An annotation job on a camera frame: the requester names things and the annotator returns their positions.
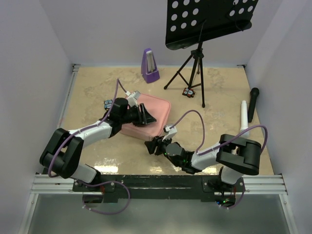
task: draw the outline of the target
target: pink pouch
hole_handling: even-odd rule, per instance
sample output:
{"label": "pink pouch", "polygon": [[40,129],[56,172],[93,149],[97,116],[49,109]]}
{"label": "pink pouch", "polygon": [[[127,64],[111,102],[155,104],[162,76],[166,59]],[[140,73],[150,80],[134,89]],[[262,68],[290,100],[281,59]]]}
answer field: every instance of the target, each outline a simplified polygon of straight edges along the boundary
{"label": "pink pouch", "polygon": [[163,127],[167,124],[171,103],[147,94],[141,94],[137,103],[144,103],[146,110],[157,122],[142,127],[136,127],[131,123],[124,124],[120,133],[142,140],[151,140],[153,137],[161,135]]}

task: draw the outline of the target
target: robotic arm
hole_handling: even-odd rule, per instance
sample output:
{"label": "robotic arm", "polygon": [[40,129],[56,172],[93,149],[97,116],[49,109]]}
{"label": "robotic arm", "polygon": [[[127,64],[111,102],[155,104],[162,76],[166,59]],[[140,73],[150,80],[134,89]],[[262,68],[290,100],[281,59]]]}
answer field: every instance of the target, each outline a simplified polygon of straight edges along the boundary
{"label": "robotic arm", "polygon": [[259,174],[261,145],[258,142],[239,137],[230,144],[218,148],[220,144],[234,137],[223,134],[219,142],[203,151],[187,151],[178,142],[172,143],[172,137],[177,133],[177,129],[171,126],[164,127],[165,136],[156,136],[153,140],[145,142],[149,154],[163,154],[176,167],[189,174],[201,172],[218,163],[223,164],[224,167],[219,174],[220,180],[213,185],[218,190],[223,186],[234,185],[244,174],[253,176]]}
{"label": "robotic arm", "polygon": [[79,163],[81,151],[84,147],[93,144],[99,140],[111,138],[116,135],[121,126],[125,123],[133,123],[135,126],[144,126],[156,122],[156,119],[151,116],[146,110],[143,103],[138,105],[137,99],[140,93],[127,93],[127,98],[116,98],[113,103],[112,110],[105,121],[101,123],[101,118],[96,123],[90,126],[96,126],[84,131],[75,129],[66,131],[62,128],[55,130],[49,143],[44,149],[40,164],[49,167],[54,154],[60,145],[73,133],[79,132],[72,137],[64,146],[65,151],[61,151],[54,161],[52,171],[62,178],[74,178],[82,180],[86,183],[96,183],[96,176],[100,173],[85,164]]}

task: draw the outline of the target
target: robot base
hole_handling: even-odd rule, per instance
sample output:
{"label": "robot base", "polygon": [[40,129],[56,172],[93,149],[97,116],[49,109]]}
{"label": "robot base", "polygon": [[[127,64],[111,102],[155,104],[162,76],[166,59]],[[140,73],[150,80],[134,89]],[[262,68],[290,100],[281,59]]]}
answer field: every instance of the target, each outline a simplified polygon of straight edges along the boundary
{"label": "robot base", "polygon": [[[215,192],[231,192],[231,189],[218,191],[211,186],[214,181],[218,181],[218,175],[101,175],[100,180],[118,181],[128,187],[131,199],[191,199],[202,202],[215,202],[234,196],[215,195]],[[236,184],[236,192],[242,192],[240,186],[242,178]],[[105,203],[118,202],[118,199],[126,199],[127,193],[122,186],[107,184],[105,188]],[[90,188],[79,185],[73,186],[74,192],[101,192],[100,187]],[[96,201],[98,195],[88,195],[86,201]]]}

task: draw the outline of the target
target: black music stand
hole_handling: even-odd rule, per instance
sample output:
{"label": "black music stand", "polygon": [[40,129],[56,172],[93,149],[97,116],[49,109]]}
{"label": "black music stand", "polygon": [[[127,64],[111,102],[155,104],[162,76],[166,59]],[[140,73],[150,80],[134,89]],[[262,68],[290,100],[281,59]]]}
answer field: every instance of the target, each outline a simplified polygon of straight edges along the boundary
{"label": "black music stand", "polygon": [[[250,20],[257,3],[258,0],[168,0],[166,47],[171,50],[185,49],[197,43],[198,47],[191,51],[191,55],[164,89],[180,75],[187,84],[182,95],[192,98],[195,95],[193,88],[201,86],[202,107],[205,107],[202,44],[207,40],[250,29]],[[187,82],[180,72],[191,58],[195,60]],[[193,85],[197,65],[200,83]]]}

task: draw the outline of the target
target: beige floor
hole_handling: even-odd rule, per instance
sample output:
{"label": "beige floor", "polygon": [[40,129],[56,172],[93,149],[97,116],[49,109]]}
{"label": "beige floor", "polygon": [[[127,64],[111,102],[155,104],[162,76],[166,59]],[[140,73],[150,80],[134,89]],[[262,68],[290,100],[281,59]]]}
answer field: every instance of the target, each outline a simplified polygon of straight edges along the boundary
{"label": "beige floor", "polygon": [[[177,68],[160,68],[160,79],[147,84],[141,77],[140,68],[117,67],[82,67],[72,91],[66,117],[62,127],[77,129],[96,122],[103,116],[103,101],[111,99],[114,94],[116,78],[120,78],[125,89],[139,90],[141,93],[161,97],[171,102],[172,108],[168,123],[176,122],[180,116],[190,109],[198,110],[205,121],[206,141],[201,149],[205,149],[219,141],[221,134],[236,135],[240,128],[240,105],[242,100],[249,100],[249,85],[243,68],[204,68],[206,108],[201,107],[200,87],[194,98],[182,96],[185,83],[177,77],[167,90],[163,86],[175,74]],[[189,79],[191,68],[182,71]],[[118,97],[124,97],[121,89]],[[250,124],[259,124],[257,114]],[[187,150],[195,150],[201,143],[202,127],[195,113],[188,114],[178,125],[175,141]],[[249,139],[262,144],[263,135],[260,129],[251,131]],[[164,156],[149,155],[142,140],[117,134],[101,140],[83,150],[80,161],[95,167],[103,174],[166,174],[184,175]],[[204,174],[215,175],[221,165],[204,170]],[[273,175],[267,150],[261,156],[260,174]]]}

